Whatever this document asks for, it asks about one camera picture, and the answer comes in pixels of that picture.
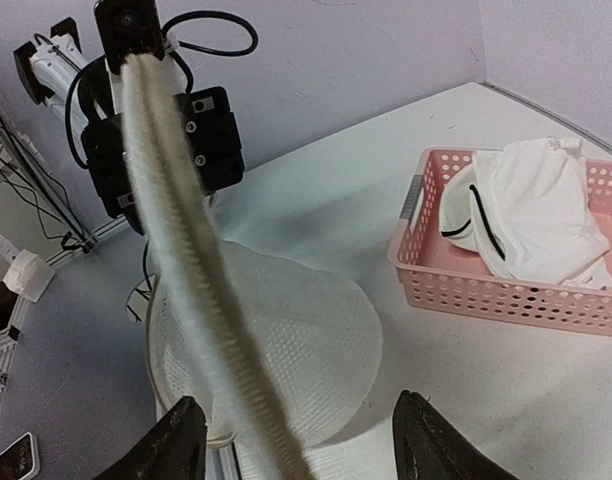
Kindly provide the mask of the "white bra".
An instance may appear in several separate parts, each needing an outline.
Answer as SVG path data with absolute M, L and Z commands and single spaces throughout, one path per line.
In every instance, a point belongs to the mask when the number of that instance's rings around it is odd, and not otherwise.
M 579 138 L 479 150 L 446 184 L 439 232 L 477 253 L 496 277 L 593 290 L 612 288 L 610 250 L 589 208 Z

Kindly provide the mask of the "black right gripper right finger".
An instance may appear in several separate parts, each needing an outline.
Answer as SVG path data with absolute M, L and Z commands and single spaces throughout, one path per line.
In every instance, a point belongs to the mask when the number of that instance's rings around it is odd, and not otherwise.
M 503 480 L 511 474 L 477 450 L 421 394 L 402 391 L 393 412 L 399 479 Z

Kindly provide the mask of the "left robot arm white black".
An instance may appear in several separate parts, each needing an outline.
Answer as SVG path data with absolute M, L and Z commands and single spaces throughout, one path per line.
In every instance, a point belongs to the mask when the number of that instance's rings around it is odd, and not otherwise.
M 186 62 L 172 44 L 166 62 L 175 70 L 175 99 L 185 119 L 192 160 L 211 195 L 240 183 L 245 165 L 242 144 L 227 92 L 198 90 Z M 67 141 L 84 167 L 109 217 L 124 217 L 141 233 L 122 139 L 121 90 L 105 60 L 87 61 L 71 17 L 36 35 L 14 52 L 18 75 L 30 98 L 55 113 L 67 129 Z

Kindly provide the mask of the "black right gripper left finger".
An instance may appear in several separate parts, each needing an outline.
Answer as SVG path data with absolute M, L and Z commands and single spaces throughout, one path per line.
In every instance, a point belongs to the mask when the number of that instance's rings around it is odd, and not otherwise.
M 191 396 L 182 397 L 120 460 L 97 480 L 203 480 L 207 426 Z

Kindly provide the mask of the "pink plastic basket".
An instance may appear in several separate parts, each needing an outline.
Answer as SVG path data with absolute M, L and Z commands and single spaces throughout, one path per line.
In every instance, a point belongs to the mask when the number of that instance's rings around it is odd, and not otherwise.
M 526 326 L 612 337 L 612 288 L 607 291 L 495 277 L 483 260 L 439 233 L 446 184 L 473 158 L 470 150 L 431 148 L 420 157 L 388 257 L 409 305 Z M 612 162 L 587 162 L 590 210 L 610 242 Z

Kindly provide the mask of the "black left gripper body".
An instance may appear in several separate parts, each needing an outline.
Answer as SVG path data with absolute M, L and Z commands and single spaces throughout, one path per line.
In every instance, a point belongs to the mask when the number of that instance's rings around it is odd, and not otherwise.
M 166 156 L 167 167 L 185 161 L 182 173 L 198 180 L 207 194 L 236 185 L 244 176 L 240 134 L 226 89 L 179 93 L 175 101 L 177 108 L 167 110 L 170 120 L 137 120 L 136 141 L 124 141 L 120 114 L 91 122 L 81 134 L 90 176 L 106 213 L 113 219 L 125 217 L 139 235 L 144 229 L 126 166 L 130 153 Z

